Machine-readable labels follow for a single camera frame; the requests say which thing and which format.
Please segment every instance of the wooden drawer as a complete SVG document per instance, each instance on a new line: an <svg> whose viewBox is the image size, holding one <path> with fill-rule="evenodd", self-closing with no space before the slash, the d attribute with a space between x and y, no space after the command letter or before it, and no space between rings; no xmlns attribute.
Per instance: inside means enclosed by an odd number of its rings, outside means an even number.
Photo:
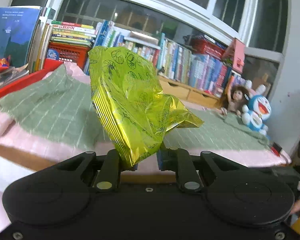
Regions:
<svg viewBox="0 0 300 240"><path fill-rule="evenodd" d="M163 80L159 80L159 81L160 81L160 85L162 86L162 90L164 94L173 95L182 100L187 99L187 96L190 91L189 89L183 88L181 86Z"/></svg>
<svg viewBox="0 0 300 240"><path fill-rule="evenodd" d="M195 91L190 91L187 101L190 103L195 103L207 108L214 108L215 104L218 102L218 99L205 96Z"/></svg>

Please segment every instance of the doll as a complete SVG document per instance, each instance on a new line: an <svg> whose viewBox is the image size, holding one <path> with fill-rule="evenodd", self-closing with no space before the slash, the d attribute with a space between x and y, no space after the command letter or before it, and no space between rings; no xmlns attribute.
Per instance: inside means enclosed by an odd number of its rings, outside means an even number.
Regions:
<svg viewBox="0 0 300 240"><path fill-rule="evenodd" d="M228 112L234 112L241 116L240 110L248 103L249 91L243 86L234 86L227 95L223 95L221 101L223 106L218 112L222 115L227 115Z"/></svg>

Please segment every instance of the doll hair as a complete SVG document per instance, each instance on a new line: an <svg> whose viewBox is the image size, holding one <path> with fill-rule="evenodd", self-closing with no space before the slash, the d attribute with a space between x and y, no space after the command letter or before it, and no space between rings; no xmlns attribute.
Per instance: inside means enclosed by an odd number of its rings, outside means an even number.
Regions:
<svg viewBox="0 0 300 240"><path fill-rule="evenodd" d="M241 108L246 105L248 103L248 99L249 98L249 91L248 89L246 89L243 86L233 86L231 89L231 99L233 100L233 94L235 91L241 91L242 92L242 99L240 100L240 106L239 106L239 110L241 110ZM229 102L228 102L228 98L227 95L224 94L221 98L222 100L222 107L224 107L225 109L228 108Z"/></svg>

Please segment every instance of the stuffed toy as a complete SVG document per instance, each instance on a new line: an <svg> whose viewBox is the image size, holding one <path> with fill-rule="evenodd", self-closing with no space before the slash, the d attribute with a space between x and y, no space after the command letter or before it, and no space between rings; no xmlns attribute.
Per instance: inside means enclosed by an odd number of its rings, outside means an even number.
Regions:
<svg viewBox="0 0 300 240"><path fill-rule="evenodd" d="M262 95L254 95L247 105L242 107L242 122L253 131L266 135L268 127L263 123L271 115L268 99Z"/></svg>

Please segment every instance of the round pad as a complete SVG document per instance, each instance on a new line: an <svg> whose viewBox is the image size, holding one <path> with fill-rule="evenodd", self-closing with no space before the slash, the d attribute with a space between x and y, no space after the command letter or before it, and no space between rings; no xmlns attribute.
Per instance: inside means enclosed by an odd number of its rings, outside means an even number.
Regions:
<svg viewBox="0 0 300 240"><path fill-rule="evenodd" d="M17 180L2 196L10 219L30 225L68 220L81 212L88 201L87 186L75 173L61 170L38 172Z"/></svg>
<svg viewBox="0 0 300 240"><path fill-rule="evenodd" d="M289 215L293 192L276 177L249 169L221 172L217 176L206 196L214 212L228 222L264 227Z"/></svg>

